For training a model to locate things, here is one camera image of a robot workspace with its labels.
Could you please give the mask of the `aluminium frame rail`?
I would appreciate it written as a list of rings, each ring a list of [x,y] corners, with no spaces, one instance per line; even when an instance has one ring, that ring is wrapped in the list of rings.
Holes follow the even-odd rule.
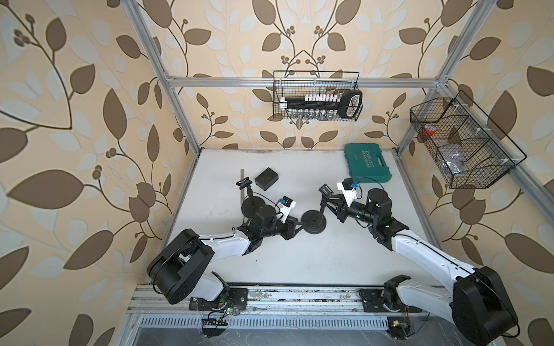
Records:
[[[330,286],[330,285],[248,285],[231,284],[231,287],[248,289],[248,304],[240,314],[376,314],[401,315],[418,313],[366,313],[358,291],[362,288],[383,288],[379,285]],[[128,305],[128,313],[142,314],[184,314],[209,313],[209,311],[191,311],[190,299],[185,298],[177,304],[169,304],[166,298],[154,291],[149,285],[139,285]]]

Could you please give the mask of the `socket set rack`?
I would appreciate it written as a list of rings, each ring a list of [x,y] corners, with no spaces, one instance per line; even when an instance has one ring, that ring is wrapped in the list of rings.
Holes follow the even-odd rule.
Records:
[[[360,90],[339,90],[334,94],[306,94],[281,97],[277,111],[295,120],[356,121],[363,110]]]

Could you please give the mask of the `black mic stand rod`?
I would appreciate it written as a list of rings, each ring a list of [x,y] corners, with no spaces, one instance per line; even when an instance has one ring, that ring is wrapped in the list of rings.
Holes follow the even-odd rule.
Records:
[[[239,187],[239,190],[241,192],[246,190],[246,197],[243,198],[242,200],[243,205],[245,205],[245,203],[249,203],[251,206],[255,205],[251,184],[252,184],[252,181],[250,180],[249,177],[242,178],[242,180],[239,180],[238,182],[236,182],[236,186]]]

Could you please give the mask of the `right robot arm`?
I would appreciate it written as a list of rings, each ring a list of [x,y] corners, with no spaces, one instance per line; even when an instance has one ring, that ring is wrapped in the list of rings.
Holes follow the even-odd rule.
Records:
[[[451,322],[474,345],[488,345],[519,327],[519,319],[500,275],[476,268],[431,245],[392,215],[392,200],[383,189],[371,189],[358,202],[358,186],[338,184],[335,194],[320,188],[320,208],[340,222],[351,218],[369,230],[378,244],[409,259],[439,282],[422,284],[397,275],[383,285],[382,305],[391,312],[415,307]]]

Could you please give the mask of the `red item in basket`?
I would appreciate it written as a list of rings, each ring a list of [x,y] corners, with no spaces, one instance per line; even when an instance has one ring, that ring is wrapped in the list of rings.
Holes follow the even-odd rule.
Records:
[[[422,136],[431,138],[437,132],[437,127],[432,123],[426,123],[421,129]]]

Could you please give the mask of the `small black box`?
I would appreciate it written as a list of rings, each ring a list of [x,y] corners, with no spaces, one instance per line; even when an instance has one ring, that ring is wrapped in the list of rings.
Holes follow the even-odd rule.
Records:
[[[278,173],[269,167],[255,178],[255,184],[263,191],[267,191],[277,181]]]

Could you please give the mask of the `green tool case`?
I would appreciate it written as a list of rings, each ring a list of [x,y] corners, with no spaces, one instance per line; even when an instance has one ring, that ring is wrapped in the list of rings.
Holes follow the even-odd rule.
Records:
[[[387,183],[392,179],[378,144],[347,144],[344,156],[355,183]]]

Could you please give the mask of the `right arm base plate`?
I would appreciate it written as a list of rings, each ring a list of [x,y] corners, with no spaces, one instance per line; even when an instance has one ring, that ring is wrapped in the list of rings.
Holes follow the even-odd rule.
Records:
[[[362,288],[358,291],[366,313],[420,313],[422,310],[407,306],[392,291],[384,288]]]

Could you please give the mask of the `plastic bag in basket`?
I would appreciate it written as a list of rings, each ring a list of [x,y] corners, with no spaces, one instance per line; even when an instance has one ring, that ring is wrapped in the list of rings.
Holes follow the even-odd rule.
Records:
[[[466,171],[466,158],[460,144],[445,144],[439,147],[442,158],[453,174]]]

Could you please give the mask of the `black round base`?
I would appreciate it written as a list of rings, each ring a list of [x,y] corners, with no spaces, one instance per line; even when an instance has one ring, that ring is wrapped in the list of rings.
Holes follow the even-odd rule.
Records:
[[[265,206],[264,199],[254,195],[252,197],[246,197],[242,202],[241,211],[245,218],[251,219],[262,206]]]
[[[308,210],[301,217],[303,229],[309,234],[320,234],[326,226],[325,216],[319,210]]]

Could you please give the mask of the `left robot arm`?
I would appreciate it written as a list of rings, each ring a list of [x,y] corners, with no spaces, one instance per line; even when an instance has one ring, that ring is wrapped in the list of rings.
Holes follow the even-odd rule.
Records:
[[[276,212],[264,205],[229,234],[200,236],[192,229],[183,230],[151,261],[147,274],[154,290],[169,304],[196,298],[217,311],[229,301],[230,287],[216,272],[206,272],[212,262],[249,255],[265,238],[290,240],[303,229],[304,224],[283,209]]]

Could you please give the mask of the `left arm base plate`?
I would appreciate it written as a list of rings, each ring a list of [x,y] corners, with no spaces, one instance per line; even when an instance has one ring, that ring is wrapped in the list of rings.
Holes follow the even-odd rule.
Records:
[[[238,315],[246,310],[248,289],[231,287],[215,272],[203,275],[189,295],[191,311],[230,312]]]

